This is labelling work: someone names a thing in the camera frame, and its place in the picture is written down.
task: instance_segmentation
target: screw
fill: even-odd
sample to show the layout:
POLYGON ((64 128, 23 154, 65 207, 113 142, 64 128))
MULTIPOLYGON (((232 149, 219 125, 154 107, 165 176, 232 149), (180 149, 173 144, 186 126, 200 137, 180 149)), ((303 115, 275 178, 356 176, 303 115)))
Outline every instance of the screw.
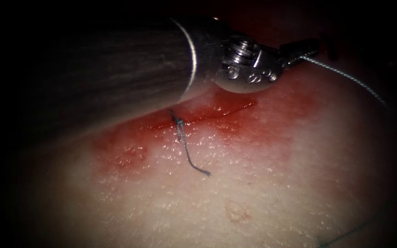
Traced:
POLYGON ((248 77, 248 83, 259 83, 261 81, 261 75, 252 73, 248 77))
POLYGON ((229 66, 227 71, 227 78, 229 79, 236 79, 238 78, 238 73, 240 69, 238 67, 229 66))
POLYGON ((273 81, 275 81, 275 80, 277 80, 277 75, 276 75, 275 73, 272 73, 272 74, 269 76, 269 81, 273 82, 273 81))

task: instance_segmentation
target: red blood stain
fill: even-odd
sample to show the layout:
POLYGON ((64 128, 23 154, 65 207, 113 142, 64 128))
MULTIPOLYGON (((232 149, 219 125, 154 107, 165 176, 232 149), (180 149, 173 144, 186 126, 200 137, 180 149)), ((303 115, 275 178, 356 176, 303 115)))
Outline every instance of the red blood stain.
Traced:
MULTIPOLYGON (((251 151, 255 147, 276 146, 279 154, 275 159, 283 164, 289 160, 292 130, 320 108, 315 100, 320 98, 318 92, 295 78, 297 73, 284 75, 280 82, 259 93, 235 94, 215 86, 205 95, 171 109, 190 124, 186 126, 187 133, 194 125, 214 128, 217 139, 239 153, 247 147, 251 151)), ((154 175, 155 166, 145 167, 145 162, 156 155, 152 147, 173 142, 172 132, 168 138, 164 131, 174 126, 172 116, 164 109, 106 131, 93 146, 100 164, 96 175, 127 180, 154 175)), ((188 142, 199 138, 191 135, 188 142)))

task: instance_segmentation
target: surgical suture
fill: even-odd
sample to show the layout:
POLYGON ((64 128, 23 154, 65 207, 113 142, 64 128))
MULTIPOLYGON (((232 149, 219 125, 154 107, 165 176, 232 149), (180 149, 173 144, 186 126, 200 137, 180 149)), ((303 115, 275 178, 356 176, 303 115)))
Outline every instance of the surgical suture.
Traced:
POLYGON ((185 123, 183 122, 182 119, 178 118, 172 110, 170 110, 170 114, 172 115, 172 119, 176 122, 176 129, 177 129, 177 138, 178 141, 183 141, 183 146, 185 147, 185 152, 186 152, 186 157, 188 158, 189 164, 196 170, 200 171, 201 173, 211 176, 211 173, 207 170, 200 169, 199 167, 195 166, 192 161, 191 157, 189 156, 189 151, 186 143, 186 134, 185 134, 185 123))

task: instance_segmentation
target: skin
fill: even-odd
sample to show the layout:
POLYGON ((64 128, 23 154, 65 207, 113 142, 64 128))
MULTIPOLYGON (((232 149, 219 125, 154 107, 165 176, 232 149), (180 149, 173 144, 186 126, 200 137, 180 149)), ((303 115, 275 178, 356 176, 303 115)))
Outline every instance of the skin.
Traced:
MULTIPOLYGON (((319 18, 290 10, 222 19, 275 47, 333 32, 319 18)), ((338 53, 336 68, 365 82, 379 80, 347 43, 338 43, 338 53)), ((319 60, 331 63, 325 53, 319 60)), ((223 138, 215 121, 185 120, 191 159, 211 177, 187 163, 173 122, 146 136, 154 142, 146 143, 145 159, 132 170, 111 161, 127 158, 125 148, 114 147, 136 142, 128 130, 139 129, 139 121, 21 156, 13 212, 15 224, 25 228, 20 239, 51 247, 319 247, 391 201, 331 247, 392 245, 397 131, 381 105, 348 79, 309 63, 285 72, 255 99, 259 107, 241 114, 251 111, 270 123, 261 130, 264 140, 223 138)), ((206 103, 195 99, 173 109, 193 112, 197 105, 206 103)))

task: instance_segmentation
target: blood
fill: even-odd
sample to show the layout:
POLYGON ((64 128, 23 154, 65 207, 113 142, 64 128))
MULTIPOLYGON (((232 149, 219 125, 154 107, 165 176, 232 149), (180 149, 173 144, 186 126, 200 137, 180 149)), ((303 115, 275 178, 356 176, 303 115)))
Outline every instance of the blood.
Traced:
MULTIPOLYGON (((170 109, 187 124, 188 143, 200 142, 203 137, 191 134, 191 129, 200 128, 212 130, 213 140, 237 151, 246 161, 267 159, 266 147, 270 147, 280 164, 277 169, 283 171, 295 141, 292 132, 301 122, 313 120, 323 107, 319 91, 299 75, 298 70, 288 73, 270 89, 251 94, 231 93, 215 86, 203 96, 170 109), (255 149, 258 156, 252 154, 255 149)), ((119 124, 93 141, 98 162, 95 177, 120 181, 159 176, 157 168, 163 166, 155 163, 159 147, 176 139, 175 122, 168 109, 119 124)))

